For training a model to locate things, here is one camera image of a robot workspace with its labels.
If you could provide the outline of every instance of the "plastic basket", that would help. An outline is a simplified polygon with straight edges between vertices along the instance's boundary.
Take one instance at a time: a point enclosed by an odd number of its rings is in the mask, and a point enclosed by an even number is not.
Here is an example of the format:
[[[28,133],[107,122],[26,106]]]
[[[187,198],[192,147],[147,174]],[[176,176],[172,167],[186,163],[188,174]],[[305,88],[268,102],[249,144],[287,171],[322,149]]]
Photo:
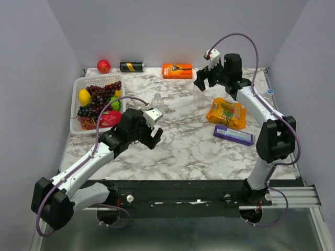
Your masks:
[[[121,93],[122,96],[125,95],[125,82],[124,78],[120,74],[104,74],[104,75],[96,75],[96,76],[89,76],[89,77],[80,77],[78,78],[73,85],[73,92],[72,92],[72,103],[71,103],[71,118],[70,118],[70,131],[74,134],[94,134],[96,130],[83,130],[80,122],[77,119],[77,112],[79,107],[81,106],[79,102],[79,91],[81,89],[85,89],[87,86],[100,86],[104,87],[110,83],[114,83],[116,81],[122,82]],[[124,99],[121,101],[121,109],[120,112],[123,113],[126,110],[126,102]],[[99,132],[106,132],[110,128],[100,128]]]

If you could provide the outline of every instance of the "marble table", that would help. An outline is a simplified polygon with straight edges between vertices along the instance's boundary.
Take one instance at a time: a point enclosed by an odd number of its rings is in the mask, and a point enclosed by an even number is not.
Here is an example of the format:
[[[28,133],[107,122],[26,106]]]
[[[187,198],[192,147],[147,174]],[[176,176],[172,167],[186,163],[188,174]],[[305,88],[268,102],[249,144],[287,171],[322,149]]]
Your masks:
[[[253,69],[243,69],[244,77],[251,79]],[[99,74],[88,69],[86,75]],[[151,101],[160,93],[166,104],[165,116],[159,122],[164,133],[154,150],[138,143],[102,167],[91,179],[245,179],[253,170],[258,157],[255,145],[245,146],[213,137],[215,125],[206,120],[214,98],[233,101],[222,86],[206,89],[206,106],[193,106],[193,79],[163,79],[161,68],[148,68],[143,73],[125,73],[126,94]],[[260,69],[255,87],[261,95],[268,89]],[[137,101],[127,101],[127,107],[140,108]],[[247,114],[245,132],[257,136],[260,127]],[[93,135],[70,134],[60,171],[64,171],[84,155],[94,144]],[[273,179],[295,179],[297,168],[280,166]]]

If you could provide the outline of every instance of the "orange package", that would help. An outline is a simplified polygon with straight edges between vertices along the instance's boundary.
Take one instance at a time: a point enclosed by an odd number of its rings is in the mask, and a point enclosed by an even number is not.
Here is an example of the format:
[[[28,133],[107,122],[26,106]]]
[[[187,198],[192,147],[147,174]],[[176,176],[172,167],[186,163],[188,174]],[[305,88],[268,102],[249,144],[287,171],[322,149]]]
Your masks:
[[[224,124],[232,129],[243,129],[247,124],[247,110],[240,103],[216,98],[206,118],[215,124]]]
[[[192,78],[191,64],[163,64],[163,78]]]

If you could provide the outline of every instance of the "gray floor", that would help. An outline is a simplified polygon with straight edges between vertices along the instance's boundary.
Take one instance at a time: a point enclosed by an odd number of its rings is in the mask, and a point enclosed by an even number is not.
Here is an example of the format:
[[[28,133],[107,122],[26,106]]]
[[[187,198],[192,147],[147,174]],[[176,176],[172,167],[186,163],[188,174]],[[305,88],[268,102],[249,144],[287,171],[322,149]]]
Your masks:
[[[268,209],[261,222],[283,211]],[[96,210],[77,213],[63,229],[43,241],[42,250],[122,251],[318,251],[322,250],[308,209],[290,209],[281,224],[252,227],[242,219],[137,219],[112,230],[99,226]]]

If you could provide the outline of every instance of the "water bottle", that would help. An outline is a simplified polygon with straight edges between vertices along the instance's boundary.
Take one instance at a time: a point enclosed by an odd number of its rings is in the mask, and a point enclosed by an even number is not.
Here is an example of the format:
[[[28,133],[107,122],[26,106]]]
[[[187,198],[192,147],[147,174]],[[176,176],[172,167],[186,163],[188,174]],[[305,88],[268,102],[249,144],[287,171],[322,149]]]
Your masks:
[[[196,85],[193,86],[193,105],[196,108],[205,106],[205,91],[201,91]]]
[[[164,100],[159,93],[156,93],[151,100],[151,107],[157,108],[163,115],[165,114]]]
[[[264,99],[270,104],[270,106],[273,106],[273,89],[268,89],[265,93]]]

